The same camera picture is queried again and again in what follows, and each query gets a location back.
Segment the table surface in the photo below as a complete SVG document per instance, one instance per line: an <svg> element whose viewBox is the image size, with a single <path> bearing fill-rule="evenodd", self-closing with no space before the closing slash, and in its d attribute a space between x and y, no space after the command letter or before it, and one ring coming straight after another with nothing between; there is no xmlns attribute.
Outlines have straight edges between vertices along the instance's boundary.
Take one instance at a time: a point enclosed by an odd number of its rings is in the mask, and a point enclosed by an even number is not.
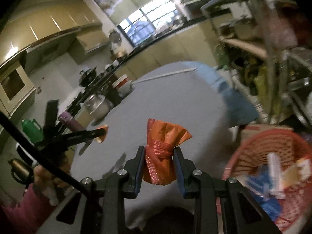
<svg viewBox="0 0 312 234"><path fill-rule="evenodd" d="M186 67L176 62L160 67L140 78L149 78ZM234 152L232 135L227 126L226 105L196 71L179 73L134 85L133 92L109 112L100 123L108 124L107 138L95 141L79 155L77 147L71 174L77 180L101 179L124 166L135 157L139 146L146 145L148 118L159 119L185 127L193 137L181 144L184 157L212 177L220 178ZM97 126L89 125L88 130ZM143 226L145 220L165 206L180 206L193 212L194 200L184 200L177 183L158 186L142 182L138 198L125 200L126 224Z"/></svg>

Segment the green jug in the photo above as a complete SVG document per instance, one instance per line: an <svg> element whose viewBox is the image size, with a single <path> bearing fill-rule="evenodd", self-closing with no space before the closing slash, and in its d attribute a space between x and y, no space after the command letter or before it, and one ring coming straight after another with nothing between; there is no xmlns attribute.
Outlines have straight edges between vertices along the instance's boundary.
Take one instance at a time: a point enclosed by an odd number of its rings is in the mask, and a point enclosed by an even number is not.
<svg viewBox="0 0 312 234"><path fill-rule="evenodd" d="M29 119L23 119L21 121L21 127L32 143L43 140L43 129L35 119L32 121Z"/></svg>

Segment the person's arm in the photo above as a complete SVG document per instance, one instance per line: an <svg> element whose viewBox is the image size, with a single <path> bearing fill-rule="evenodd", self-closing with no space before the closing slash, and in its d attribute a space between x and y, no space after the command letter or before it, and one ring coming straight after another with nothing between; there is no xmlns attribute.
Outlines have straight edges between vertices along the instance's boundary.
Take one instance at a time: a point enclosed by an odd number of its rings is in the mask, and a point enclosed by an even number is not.
<svg viewBox="0 0 312 234"><path fill-rule="evenodd" d="M60 168L66 173L70 171L67 158L64 159ZM66 186L66 183L58 178L53 178L52 174L41 165L36 166L34 168L34 183L29 186L18 206L15 208L2 207L17 234L35 234L51 214L54 207L50 205L49 199L42 194L42 191L51 184L56 184L58 187Z"/></svg>

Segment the red plastic basket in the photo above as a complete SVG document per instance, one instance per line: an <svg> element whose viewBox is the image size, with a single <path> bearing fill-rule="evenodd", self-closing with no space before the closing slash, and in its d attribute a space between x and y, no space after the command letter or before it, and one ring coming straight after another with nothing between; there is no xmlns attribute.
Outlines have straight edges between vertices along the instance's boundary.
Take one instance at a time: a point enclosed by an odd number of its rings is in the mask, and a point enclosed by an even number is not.
<svg viewBox="0 0 312 234"><path fill-rule="evenodd" d="M243 141L227 163L222 179L253 172L258 165L267 164L266 155L271 152L280 156L282 170L285 170L296 160L312 154L312 149L292 131L266 130ZM285 194L286 198L279 200L282 212L275 221L282 232L300 217L312 201L312 176L298 185L288 187Z"/></svg>

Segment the tiled floor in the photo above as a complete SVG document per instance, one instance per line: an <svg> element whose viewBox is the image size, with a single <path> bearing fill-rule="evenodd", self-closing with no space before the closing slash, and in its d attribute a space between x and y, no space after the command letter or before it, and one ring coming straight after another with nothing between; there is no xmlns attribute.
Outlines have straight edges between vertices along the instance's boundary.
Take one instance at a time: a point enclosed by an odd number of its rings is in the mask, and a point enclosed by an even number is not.
<svg viewBox="0 0 312 234"><path fill-rule="evenodd" d="M65 53L40 67L30 75L30 79L36 88L40 86L42 92L36 95L35 103L26 111L22 119L36 119L40 125L43 125L48 100L59 99L59 111L65 109L82 89L79 86L79 72L87 66L89 68L96 67L97 73L99 73L110 62L110 51L107 48L80 65L77 65L70 55ZM7 162L11 158L18 158L15 144L15 140L9 138L0 155L0 192L4 190L7 194L20 200L24 185L13 180L10 165Z"/></svg>

